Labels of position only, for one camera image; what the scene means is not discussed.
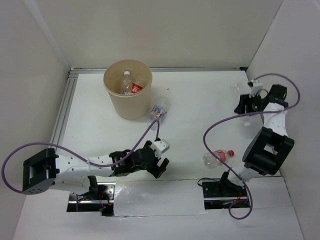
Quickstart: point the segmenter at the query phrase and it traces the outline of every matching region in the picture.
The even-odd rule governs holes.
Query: white wall
[[[74,68],[248,67],[282,0],[35,0]]]
[[[49,141],[67,79],[47,39],[21,0],[0,7],[0,164],[18,146]],[[6,176],[22,187],[22,162],[39,148],[16,154]],[[10,240],[25,197],[0,180],[0,238]]]
[[[305,240],[319,239],[320,235],[319,3],[320,0],[284,0],[248,69],[251,78],[269,72],[284,74],[300,88],[300,105],[288,113],[286,120],[295,146],[281,170]],[[292,94],[292,88],[289,91],[289,101],[293,103],[296,94]]]

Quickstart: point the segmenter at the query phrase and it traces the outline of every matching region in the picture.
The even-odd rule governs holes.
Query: cable
[[[286,107],[286,108],[283,109],[283,110],[278,110],[278,111],[248,112],[248,113],[244,113],[244,114],[239,114],[239,115],[227,117],[227,118],[225,118],[225,119],[222,119],[222,120],[216,122],[216,123],[213,124],[212,126],[210,126],[210,127],[205,131],[205,133],[204,133],[204,135],[203,135],[203,143],[204,143],[205,148],[209,151],[209,153],[211,153],[216,159],[218,159],[223,165],[225,165],[225,166],[226,166],[231,172],[233,172],[234,175],[235,175],[238,179],[240,179],[241,181],[242,181],[242,178],[232,169],[232,167],[230,167],[228,164],[226,164],[224,161],[222,161],[222,160],[220,159],[220,157],[218,157],[217,155],[215,155],[214,152],[208,147],[208,144],[207,144],[207,142],[206,142],[206,137],[207,137],[207,134],[210,132],[211,129],[213,129],[213,128],[216,127],[217,125],[222,124],[222,123],[224,123],[224,122],[226,122],[226,121],[229,121],[229,120],[232,120],[232,119],[241,118],[241,117],[245,117],[245,116],[254,116],[254,115],[260,115],[260,114],[278,114],[278,113],[281,113],[281,112],[283,112],[283,111],[287,111],[287,110],[289,110],[289,109],[292,109],[292,108],[294,108],[295,106],[297,106],[297,105],[299,104],[299,102],[300,102],[300,91],[299,91],[297,85],[296,85],[292,80],[290,80],[288,77],[286,77],[286,76],[284,76],[284,75],[282,75],[282,74],[278,74],[278,73],[266,73],[266,74],[257,76],[256,78],[254,78],[254,80],[258,80],[258,79],[263,78],[263,77],[266,77],[266,76],[277,76],[277,77],[281,77],[281,78],[283,78],[283,79],[286,79],[288,82],[290,82],[290,83],[294,86],[294,88],[295,88],[295,90],[296,90],[296,92],[297,92],[297,100],[296,100],[296,103],[293,104],[292,106]],[[239,200],[239,201],[233,202],[233,203],[229,206],[228,211],[229,211],[230,216],[231,216],[232,218],[234,218],[234,219],[237,219],[237,220],[242,220],[242,219],[247,218],[247,217],[251,214],[251,212],[252,212],[252,210],[253,210],[253,199],[252,199],[251,192],[250,192],[247,184],[246,184],[244,181],[242,181],[242,183],[243,183],[243,185],[244,185],[244,187],[245,187],[245,189],[246,189],[246,191],[247,191],[247,195],[248,195],[248,197],[249,197],[250,209],[249,209],[249,212],[248,212],[245,216],[236,217],[236,216],[234,216],[234,215],[231,213],[231,208],[232,208],[235,204],[241,203],[241,202],[244,202],[244,201],[247,201],[247,200]]]
[[[34,146],[34,145],[46,145],[46,146],[52,146],[52,147],[56,147],[58,149],[62,149],[72,155],[74,155],[75,157],[79,158],[81,161],[85,162],[85,163],[89,163],[90,165],[92,166],[95,166],[95,167],[100,167],[100,168],[108,168],[108,167],[113,167],[119,163],[122,163],[124,160],[126,160],[135,150],[136,148],[138,147],[138,145],[141,143],[141,141],[144,139],[144,137],[147,135],[147,133],[149,132],[149,130],[152,128],[152,126],[157,123],[157,130],[156,130],[156,137],[155,139],[157,139],[159,137],[159,130],[160,130],[160,123],[158,120],[154,120],[150,125],[149,127],[145,130],[145,132],[142,134],[142,136],[140,137],[140,139],[136,142],[136,144],[133,146],[133,148],[127,153],[127,155],[125,155],[121,160],[119,161],[116,161],[114,163],[110,163],[110,164],[96,164],[94,162],[90,162],[88,161],[87,159],[85,159],[84,157],[80,156],[79,154],[75,153],[74,151],[64,147],[64,146],[60,146],[58,144],[54,144],[54,143],[49,143],[49,142],[42,142],[42,141],[36,141],[36,142],[31,142],[31,143],[27,143],[27,144],[24,144],[18,148],[16,148],[15,150],[13,150],[7,157],[6,159],[4,160],[3,164],[2,164],[2,167],[1,167],[1,177],[2,177],[2,180],[4,182],[4,184],[9,188],[11,189],[12,191],[18,193],[18,194],[22,194],[22,191],[14,188],[13,186],[11,186],[9,184],[9,182],[7,181],[6,179],[6,175],[5,175],[5,168],[6,168],[6,165],[7,165],[7,162],[9,161],[9,159],[18,151],[20,151],[21,149],[24,149],[26,147],[29,147],[29,146]]]
[[[213,178],[210,178],[210,177],[203,177],[203,178],[200,178],[199,181],[196,183],[198,184],[198,186],[202,187],[202,185],[199,183],[200,181],[202,181],[203,179],[209,179],[209,180],[212,180],[212,181],[215,181],[215,182],[218,182],[217,180],[213,179]]]

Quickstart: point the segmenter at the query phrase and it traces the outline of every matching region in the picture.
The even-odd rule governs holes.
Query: white table surface
[[[148,125],[147,118],[129,121],[117,116],[103,87],[102,76],[79,76],[67,126],[59,142],[83,156],[101,156],[130,148]],[[154,72],[153,79],[154,96],[165,95],[172,104],[160,129],[160,137],[170,143],[170,150],[165,153],[170,163],[160,180],[170,181],[150,181],[154,178],[143,171],[119,178],[117,184],[124,186],[125,190],[143,186],[143,194],[135,192],[132,201],[149,197],[145,203],[133,203],[133,211],[125,209],[130,211],[129,215],[134,215],[130,217],[123,216],[126,215],[123,212],[118,212],[120,216],[114,217],[102,217],[98,212],[66,212],[67,191],[48,190],[27,196],[14,240],[303,240],[282,177],[259,177],[248,183],[253,197],[253,211],[245,220],[232,219],[227,209],[204,210],[202,205],[199,211],[203,201],[199,198],[202,193],[195,179],[219,178],[225,171],[224,167],[208,169],[203,165],[202,155],[206,152],[203,133],[214,122],[233,114],[235,101],[231,86],[239,82],[245,84],[246,74],[243,71]],[[261,126],[260,117],[256,117],[249,128],[243,126],[243,120],[236,119],[214,129],[208,135],[208,143],[213,149],[233,149],[235,166]],[[149,133],[146,140],[153,139],[154,135],[154,132]],[[178,182],[183,182],[183,189],[180,183],[175,184],[175,180],[182,179]],[[166,187],[163,190],[159,188],[161,182]],[[168,184],[175,194],[168,196],[171,191]],[[184,201],[186,193],[190,198],[197,194],[194,202],[192,199]],[[122,200],[121,203],[125,203],[128,198]],[[169,201],[168,205],[157,203],[163,200]],[[159,209],[176,208],[177,202],[182,205],[175,209],[179,215],[172,215],[172,212],[167,215],[168,211]],[[147,214],[153,216],[139,216],[140,213],[145,214],[146,209]],[[236,216],[243,216],[248,209],[232,211]]]
[[[190,210],[190,215],[161,215],[158,209],[160,215],[144,217],[66,212],[69,193],[48,190],[26,197],[13,239],[303,240],[282,177],[254,178],[248,186],[252,192],[253,211],[245,220],[232,219],[227,209],[208,210],[203,214]],[[173,197],[172,201],[184,203],[184,199],[178,197]],[[149,209],[156,207],[155,201]],[[236,216],[243,216],[247,211],[247,208],[232,210]]]
[[[203,155],[207,150],[203,135],[215,122],[234,115],[238,96],[232,86],[238,83],[247,86],[245,72],[153,72],[152,75],[153,99],[166,96],[171,103],[159,134],[170,144],[170,150],[163,155],[170,163],[159,180],[220,178],[226,170],[223,165],[213,169],[204,165]],[[259,116],[253,116],[251,121],[251,127],[245,127],[240,118],[228,121],[207,136],[213,150],[234,150],[232,167],[242,161],[249,143],[263,125]],[[80,74],[65,133],[59,143],[85,157],[106,155],[132,148],[148,124],[148,116],[133,121],[118,116],[103,86],[103,74]],[[150,131],[145,140],[154,138],[155,132]],[[125,180],[155,179],[146,171],[138,171],[121,177],[121,181]]]

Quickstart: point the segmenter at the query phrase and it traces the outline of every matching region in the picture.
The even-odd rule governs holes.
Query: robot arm
[[[114,164],[127,155],[130,150],[116,151],[110,155],[98,157],[87,157],[88,161],[84,162],[73,156],[57,155],[53,148],[47,148],[23,162],[22,193],[35,195],[48,189],[58,189],[89,198],[98,191],[95,176],[122,177],[139,170],[147,170],[157,179],[166,171],[169,160],[165,158],[160,166],[158,166],[158,162],[169,147],[164,139],[146,141],[143,148],[137,149],[125,161],[111,167],[92,164]]]
[[[241,95],[235,113],[279,111],[288,106],[285,102],[286,87],[273,85],[267,96],[261,98],[259,92],[262,90],[262,84],[255,80],[251,81],[249,86],[251,93]],[[274,175],[280,169],[295,144],[286,131],[286,114],[287,111],[263,114],[263,127],[246,149],[242,164],[233,169],[242,180],[232,172],[225,172],[221,177],[221,184],[239,189],[244,186],[243,182],[257,176]]]

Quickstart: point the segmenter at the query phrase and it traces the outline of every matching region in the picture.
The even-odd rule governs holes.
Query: plastic bottle
[[[143,82],[144,81],[142,81],[139,78],[137,80],[135,80],[134,83],[132,84],[131,93],[136,94],[137,92],[140,92],[143,89],[143,87],[142,87]]]
[[[232,150],[226,151],[226,150],[219,149],[214,151],[213,153],[218,157],[220,157],[220,159],[225,163],[228,163],[229,159],[235,155],[235,152]],[[207,152],[206,154],[203,155],[203,161],[204,161],[204,165],[206,165],[210,169],[223,165],[210,152]]]
[[[124,77],[123,77],[123,91],[122,94],[124,95],[130,95],[131,93],[131,89],[132,89],[132,79],[130,76],[130,72],[129,71],[125,71],[124,72]]]
[[[159,120],[159,122],[161,123],[162,119],[164,118],[164,116],[167,114],[169,110],[169,106],[170,106],[169,98],[165,96],[160,97],[156,102],[156,104],[154,105],[154,107],[152,108],[152,111],[150,113],[151,123],[154,120]],[[157,129],[157,125],[154,124],[152,126],[152,129],[153,130]]]

